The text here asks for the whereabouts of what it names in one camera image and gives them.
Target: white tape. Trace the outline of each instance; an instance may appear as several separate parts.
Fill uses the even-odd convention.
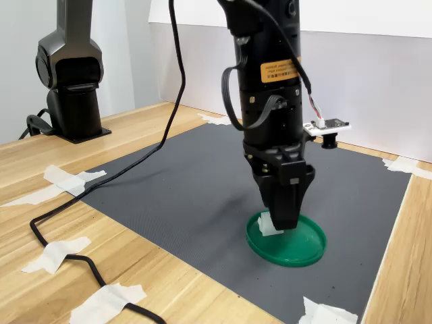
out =
[[[73,241],[57,241],[48,243],[43,253],[35,261],[30,262],[21,271],[32,273],[45,269],[53,275],[68,254],[75,254],[84,250],[91,243],[89,238],[81,237]]]
[[[83,179],[63,171],[55,165],[48,165],[43,177],[44,179],[50,181],[50,183],[57,185],[65,191],[73,190],[74,188],[81,186],[84,187],[86,184]]]
[[[270,212],[264,211],[256,221],[258,223],[259,230],[263,233],[263,236],[270,236],[275,234],[282,234],[284,231],[278,231],[275,229],[273,222],[271,221]]]
[[[408,157],[398,157],[395,161],[383,159],[383,162],[390,171],[412,173],[415,176],[432,180],[432,172],[417,167],[417,160],[409,159]]]
[[[208,124],[231,125],[231,121],[230,121],[230,118],[228,116],[211,117],[211,116],[204,115],[202,113],[199,113],[199,115],[202,117],[202,120],[207,120]]]
[[[298,324],[356,324],[358,316],[342,308],[317,304],[303,297],[305,315]]]
[[[7,204],[1,205],[0,207],[16,206],[23,204],[37,205],[58,196],[64,191],[65,190],[57,187],[55,184],[51,184],[50,186],[43,188],[42,190],[38,190],[36,192],[33,192],[32,194],[28,194],[24,197],[8,202]]]
[[[27,196],[8,202],[0,207],[16,206],[23,204],[37,205],[46,200],[52,199],[62,192],[68,191],[70,194],[77,196],[84,192],[84,185],[86,182],[93,181],[99,177],[105,176],[105,171],[94,173],[81,172],[77,175],[69,174],[68,172],[49,165],[44,173],[44,179],[50,181],[52,185],[28,194]]]
[[[141,285],[123,287],[106,285],[71,312],[71,324],[103,324],[116,317],[129,302],[136,304],[146,298]]]
[[[107,175],[107,173],[105,171],[98,171],[98,172],[92,172],[92,173],[88,173],[88,172],[80,172],[79,174],[77,174],[76,176],[79,177],[80,179],[84,180],[85,182],[90,182],[93,181],[97,178],[103,177]]]

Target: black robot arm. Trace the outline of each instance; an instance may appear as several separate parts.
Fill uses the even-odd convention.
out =
[[[298,0],[218,0],[234,36],[236,67],[222,77],[227,114],[236,126],[227,83],[236,69],[244,131],[244,156],[277,230],[297,226],[304,194],[315,170],[304,160],[304,145],[315,137],[303,131]]]
[[[36,69],[49,89],[52,128],[27,120],[30,134],[55,134],[73,143],[111,133],[102,128],[96,89],[103,77],[102,52],[90,38],[92,0],[57,0],[57,29],[39,41]]]

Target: black cable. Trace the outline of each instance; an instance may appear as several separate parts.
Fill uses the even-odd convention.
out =
[[[258,119],[249,126],[243,126],[239,121],[237,120],[236,113],[234,113],[234,108],[232,107],[231,103],[231,96],[230,96],[230,74],[232,70],[241,70],[244,68],[248,61],[247,56],[243,54],[242,47],[240,46],[240,59],[236,66],[228,67],[223,71],[222,73],[222,100],[223,105],[225,106],[225,110],[227,111],[229,120],[233,124],[233,126],[239,130],[239,131],[245,131],[245,130],[253,130],[259,126],[261,126],[267,118],[270,116],[271,111],[274,108],[279,108],[282,105],[286,105],[286,102],[280,103],[280,101],[284,100],[282,96],[279,96],[277,94],[271,95],[267,102],[264,105],[262,113],[259,115]]]
[[[306,87],[308,94],[311,94],[312,93],[311,81],[309,81],[306,72],[304,71],[302,65],[297,59],[296,54],[294,53],[294,50],[292,49],[290,41],[286,37],[285,32],[282,30],[281,26],[277,23],[276,19],[262,5],[256,3],[254,0],[241,0],[241,1],[245,2],[245,4],[249,5],[249,7],[251,7],[253,10],[258,12],[258,14],[263,19],[266,19],[267,21],[271,22],[274,25],[276,31],[279,33],[280,37],[282,38],[282,41],[286,49],[288,50],[288,55],[290,56],[292,63],[294,64],[298,73],[303,79],[304,86]]]
[[[150,152],[148,152],[145,156],[143,156],[141,159],[137,160],[136,162],[134,162],[133,164],[129,165],[128,167],[126,167],[125,169],[121,170],[120,172],[116,173],[115,175],[102,180],[100,182],[97,182],[96,184],[93,184],[92,186],[88,187],[82,194],[79,194],[78,196],[74,197],[73,199],[69,200],[68,202],[62,204],[61,206],[58,206],[56,209],[53,209],[52,211],[49,211],[48,213],[45,213],[44,215],[41,215],[35,219],[32,219],[32,221],[30,222],[30,227],[34,233],[34,235],[37,237],[37,239],[39,240],[39,242],[43,245],[46,246],[48,244],[48,242],[44,239],[44,237],[42,236],[42,234],[39,232],[36,223],[52,217],[56,214],[58,214],[61,211],[64,211],[65,209],[67,209],[68,207],[72,206],[74,203],[76,203],[77,201],[79,201],[81,198],[83,198],[84,196],[88,195],[89,193],[91,193],[94,189],[102,186],[103,184],[106,184],[107,182],[110,182],[116,178],[118,178],[119,176],[121,176],[122,174],[124,174],[125,172],[131,170],[131,168],[136,167],[138,164],[144,162],[145,160],[147,160],[152,154],[156,153],[157,151],[159,151],[162,146],[165,144],[165,141],[167,140],[168,137],[168,133],[169,133],[169,129],[173,123],[174,117],[176,116],[177,110],[178,110],[178,106],[180,105],[180,100],[182,98],[183,92],[184,92],[184,88],[186,87],[186,74],[184,71],[184,66],[183,66],[183,60],[182,60],[182,52],[180,51],[180,41],[179,41],[179,36],[178,36],[178,29],[177,29],[177,22],[176,22],[176,13],[174,10],[174,0],[168,0],[168,4],[169,4],[169,15],[171,17],[171,25],[173,28],[173,37],[174,37],[174,45],[175,45],[175,52],[177,54],[177,61],[178,61],[178,67],[180,69],[180,73],[182,75],[182,85],[180,86],[180,90],[177,96],[177,99],[175,101],[175,105],[174,105],[174,109],[171,113],[171,116],[169,117],[168,123],[167,123],[167,127],[165,129],[165,132],[163,133],[163,137],[162,140],[160,141],[160,143]],[[88,263],[88,265],[90,266],[91,271],[93,272],[93,275],[95,276],[96,280],[98,281],[99,285],[101,287],[105,286],[106,283],[103,280],[101,274],[98,272],[96,265],[93,263],[93,261],[84,255],[77,255],[77,254],[68,254],[65,259],[67,260],[79,260],[79,261],[85,261]],[[166,322],[158,315],[152,313],[149,310],[146,310],[145,308],[142,308],[138,305],[134,305],[134,304],[127,304],[125,306],[125,308],[130,309],[131,311],[134,311],[136,313],[139,313],[141,315],[144,315],[145,317],[148,317],[150,319],[152,319],[154,322],[158,323],[158,324],[166,324]]]
[[[42,117],[42,115],[44,113],[49,113],[47,108],[42,109],[41,111],[38,112],[38,117]],[[24,137],[27,136],[27,134],[30,132],[30,130],[28,128],[26,128],[26,130],[24,130],[24,132],[21,134],[20,138],[18,140],[22,140]]]

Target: power cord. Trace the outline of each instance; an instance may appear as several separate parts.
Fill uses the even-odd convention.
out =
[[[37,116],[38,117],[42,117],[42,115],[44,113],[49,113],[47,108],[42,109],[41,111],[38,112]],[[24,130],[24,132],[21,134],[20,138],[18,140],[22,140],[24,139],[24,137],[27,136],[27,134],[30,132],[30,130],[28,128],[26,128],[26,130]]]
[[[30,222],[30,227],[34,233],[34,235],[37,237],[37,239],[39,240],[39,242],[43,245],[46,246],[48,244],[48,242],[44,239],[44,237],[42,236],[42,234],[39,232],[36,223],[38,223],[39,221],[42,221],[43,219],[47,219],[50,218],[58,213],[60,213],[61,211],[64,211],[65,209],[67,209],[68,207],[72,206],[74,203],[76,203],[77,201],[79,201],[81,198],[87,196],[88,194],[90,194],[93,190],[95,190],[96,188],[118,178],[119,176],[121,176],[122,174],[124,174],[125,172],[131,170],[133,167],[136,167],[138,164],[144,162],[145,160],[147,160],[151,155],[153,155],[154,153],[156,153],[157,151],[159,151],[162,146],[165,144],[165,141],[167,140],[168,137],[168,133],[169,133],[169,129],[173,123],[174,117],[176,116],[177,110],[178,110],[178,106],[180,104],[180,100],[182,98],[183,92],[184,92],[184,88],[186,87],[186,74],[184,71],[184,66],[183,66],[183,60],[182,60],[182,53],[180,51],[180,41],[179,41],[179,36],[178,36],[178,29],[177,29],[177,22],[176,22],[176,12],[174,9],[174,0],[169,0],[168,1],[169,4],[169,16],[171,18],[171,25],[173,28],[173,37],[174,37],[174,45],[175,45],[175,53],[177,54],[177,61],[178,61],[178,67],[180,69],[180,73],[182,75],[182,85],[180,86],[180,90],[177,96],[177,100],[175,101],[175,105],[174,105],[174,109],[171,113],[171,116],[169,117],[168,120],[168,124],[167,127],[165,129],[165,132],[163,133],[163,137],[162,140],[160,141],[159,145],[157,145],[153,150],[151,150],[150,152],[148,152],[145,156],[143,156],[141,159],[137,160],[136,162],[134,162],[133,164],[129,165],[128,167],[126,167],[125,169],[121,170],[120,172],[116,173],[115,175],[102,180],[100,182],[97,182],[96,184],[91,185],[90,187],[88,187],[82,194],[79,194],[78,196],[74,197],[73,199],[69,200],[68,202],[62,204],[61,206],[58,206],[56,209],[53,209],[52,211],[49,211],[48,213],[45,213],[42,216],[39,216],[35,219],[32,219],[32,221]],[[92,261],[92,259],[90,259],[87,256],[84,255],[78,255],[78,254],[68,254],[65,259],[67,260],[79,260],[79,261],[85,261],[88,263],[88,265],[90,266],[91,271],[93,272],[94,277],[96,278],[97,282],[99,283],[99,285],[101,287],[105,286],[106,283],[103,280],[101,274],[99,273],[99,271],[96,268],[95,263]],[[156,315],[155,313],[152,313],[151,311],[142,308],[138,305],[135,304],[131,304],[128,303],[125,308],[130,309],[131,311],[134,311],[138,314],[144,315],[145,317],[148,317],[150,319],[152,319],[154,322],[158,323],[158,324],[166,324],[166,322],[158,315]]]
[[[286,106],[287,103],[284,100],[282,96],[279,96],[277,94],[271,95],[267,102],[264,105],[263,112],[259,115],[258,119],[249,126],[243,126],[241,123],[238,122],[236,113],[234,112],[234,108],[232,107],[231,103],[231,97],[230,97],[230,74],[232,70],[241,70],[244,68],[248,61],[247,56],[243,54],[242,45],[240,45],[240,59],[236,66],[228,67],[223,71],[222,73],[222,100],[223,105],[225,106],[225,110],[227,111],[229,120],[231,121],[231,124],[239,130],[239,131],[245,131],[245,130],[253,130],[255,128],[258,128],[259,126],[263,125],[263,123],[267,120],[267,118],[270,116],[270,113],[273,109],[279,109],[282,108],[284,105]]]

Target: wooden tabletop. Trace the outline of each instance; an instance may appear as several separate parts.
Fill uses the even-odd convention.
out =
[[[77,174],[160,141],[173,105],[161,103],[103,119],[112,134],[71,144],[35,136],[0,146],[0,205],[49,185],[46,166]],[[198,109],[180,107],[169,136],[205,123]],[[340,143],[340,147],[394,160],[397,156]],[[419,163],[432,171],[432,164]],[[71,199],[67,193],[39,205],[0,207],[0,322],[67,323],[72,309],[98,289],[88,265],[64,261],[55,275],[22,273],[43,247],[31,219]],[[49,241],[87,236],[82,251],[108,284],[142,285],[142,307],[168,323],[279,323],[220,283],[92,207],[78,202],[39,225]],[[411,177],[381,264],[364,323],[430,323],[432,319],[431,181]],[[146,322],[123,310],[114,323]]]

